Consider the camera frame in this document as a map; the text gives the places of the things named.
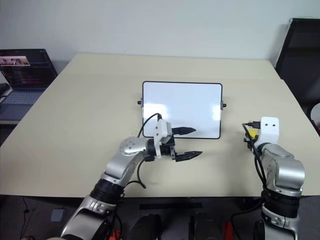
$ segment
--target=white wall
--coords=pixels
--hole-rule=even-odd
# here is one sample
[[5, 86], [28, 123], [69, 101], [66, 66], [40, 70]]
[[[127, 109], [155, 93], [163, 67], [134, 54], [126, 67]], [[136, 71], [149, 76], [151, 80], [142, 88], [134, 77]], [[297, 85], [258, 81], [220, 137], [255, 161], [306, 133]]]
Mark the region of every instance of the white wall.
[[320, 0], [0, 0], [2, 49], [45, 48], [57, 71], [78, 52], [269, 59], [291, 17]]

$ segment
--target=table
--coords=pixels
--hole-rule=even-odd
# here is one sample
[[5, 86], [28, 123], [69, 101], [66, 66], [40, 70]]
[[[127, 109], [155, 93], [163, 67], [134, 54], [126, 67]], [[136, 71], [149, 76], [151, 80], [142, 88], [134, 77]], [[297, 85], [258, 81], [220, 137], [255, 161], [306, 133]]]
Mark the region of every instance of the table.
[[267, 60], [78, 54], [41, 95], [0, 149], [0, 193], [83, 197], [122, 140], [141, 124], [143, 81], [223, 85], [220, 139], [177, 139], [189, 161], [146, 162], [127, 197], [259, 196], [253, 155], [241, 123], [280, 120], [279, 144], [302, 161], [304, 195], [320, 194], [320, 138]]

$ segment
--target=whiteboard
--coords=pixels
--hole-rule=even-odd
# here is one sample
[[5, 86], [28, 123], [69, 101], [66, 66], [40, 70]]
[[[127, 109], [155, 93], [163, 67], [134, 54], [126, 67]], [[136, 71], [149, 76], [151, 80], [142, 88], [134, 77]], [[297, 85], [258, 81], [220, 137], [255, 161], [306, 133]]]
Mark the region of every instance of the whiteboard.
[[[222, 85], [220, 83], [145, 81], [142, 84], [142, 122], [155, 113], [172, 128], [190, 127], [195, 132], [175, 138], [218, 139], [221, 133]], [[152, 137], [157, 117], [143, 128]]]

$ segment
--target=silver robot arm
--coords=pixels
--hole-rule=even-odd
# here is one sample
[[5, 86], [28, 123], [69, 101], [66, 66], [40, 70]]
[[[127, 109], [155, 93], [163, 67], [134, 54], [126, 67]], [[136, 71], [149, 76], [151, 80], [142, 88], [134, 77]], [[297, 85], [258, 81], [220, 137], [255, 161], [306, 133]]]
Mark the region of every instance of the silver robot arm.
[[[291, 153], [277, 145], [277, 118], [263, 117], [260, 122], [246, 125], [257, 130], [257, 135], [253, 134], [254, 146], [259, 152], [263, 170], [267, 173], [261, 193], [263, 220], [255, 223], [253, 239], [298, 240], [298, 209], [305, 168]], [[246, 142], [249, 143], [248, 132], [246, 135]]]
[[171, 124], [158, 119], [154, 137], [129, 137], [119, 147], [107, 164], [94, 189], [87, 195], [63, 228], [61, 237], [66, 240], [105, 239], [113, 230], [108, 217], [115, 214], [117, 205], [124, 196], [124, 188], [135, 172], [137, 164], [169, 155], [173, 160], [184, 161], [200, 155], [201, 151], [175, 152], [174, 134], [188, 134], [195, 129], [188, 127], [171, 128]]

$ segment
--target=laptop keyboard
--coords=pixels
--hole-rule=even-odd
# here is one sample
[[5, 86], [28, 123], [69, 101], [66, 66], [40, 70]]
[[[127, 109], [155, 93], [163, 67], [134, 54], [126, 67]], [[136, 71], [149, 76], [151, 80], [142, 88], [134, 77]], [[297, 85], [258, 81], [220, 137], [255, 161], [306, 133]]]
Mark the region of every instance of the laptop keyboard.
[[36, 91], [14, 91], [10, 93], [2, 104], [26, 104], [33, 105], [41, 96], [42, 92]]

